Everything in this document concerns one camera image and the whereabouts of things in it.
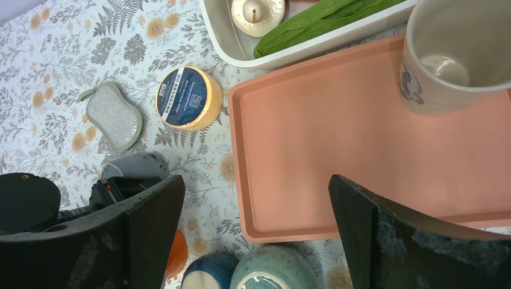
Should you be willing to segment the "tall cream mug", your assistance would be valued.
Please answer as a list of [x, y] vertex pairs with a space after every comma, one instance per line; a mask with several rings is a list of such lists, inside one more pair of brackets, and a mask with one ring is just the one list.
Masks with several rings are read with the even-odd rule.
[[398, 75], [403, 102], [445, 114], [510, 88], [510, 1], [418, 1]]

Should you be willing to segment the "dark blue mug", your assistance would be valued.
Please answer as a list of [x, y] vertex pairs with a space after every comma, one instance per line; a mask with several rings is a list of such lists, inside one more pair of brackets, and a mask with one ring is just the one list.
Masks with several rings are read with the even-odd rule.
[[232, 275], [239, 262], [236, 256], [228, 252], [203, 255], [185, 270], [181, 288], [230, 288]]

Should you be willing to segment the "small grey mug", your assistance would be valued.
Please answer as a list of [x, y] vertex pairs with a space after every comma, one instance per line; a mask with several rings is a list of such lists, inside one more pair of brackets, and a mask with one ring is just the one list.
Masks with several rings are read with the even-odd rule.
[[156, 152], [129, 155], [106, 163], [100, 174], [101, 179], [117, 176], [133, 179], [159, 177], [164, 180], [169, 176], [168, 164]]

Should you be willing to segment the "orange mug black handle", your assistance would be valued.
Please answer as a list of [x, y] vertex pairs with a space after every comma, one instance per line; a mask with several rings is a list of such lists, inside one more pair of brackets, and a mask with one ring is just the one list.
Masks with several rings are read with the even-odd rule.
[[171, 251], [166, 265], [164, 280], [170, 280], [179, 275], [188, 260], [188, 248], [183, 233], [176, 231]]

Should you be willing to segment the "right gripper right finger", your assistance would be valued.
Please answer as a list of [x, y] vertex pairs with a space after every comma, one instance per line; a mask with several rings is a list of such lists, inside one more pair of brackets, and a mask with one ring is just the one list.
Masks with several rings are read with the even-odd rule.
[[420, 213], [333, 175], [328, 184], [354, 288], [509, 288], [510, 236]]

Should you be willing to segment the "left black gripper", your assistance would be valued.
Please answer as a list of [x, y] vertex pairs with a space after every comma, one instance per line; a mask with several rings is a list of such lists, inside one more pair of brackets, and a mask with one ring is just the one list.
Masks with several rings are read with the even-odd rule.
[[158, 176], [100, 179], [91, 188], [88, 205], [61, 210], [60, 190], [49, 179], [28, 173], [4, 174], [1, 175], [1, 234], [43, 232], [117, 204], [160, 181]]

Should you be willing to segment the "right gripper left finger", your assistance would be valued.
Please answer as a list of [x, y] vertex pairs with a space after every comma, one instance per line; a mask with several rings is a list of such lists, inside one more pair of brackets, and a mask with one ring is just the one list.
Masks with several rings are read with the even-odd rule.
[[161, 288], [184, 195], [174, 175], [46, 231], [1, 234], [1, 287]]

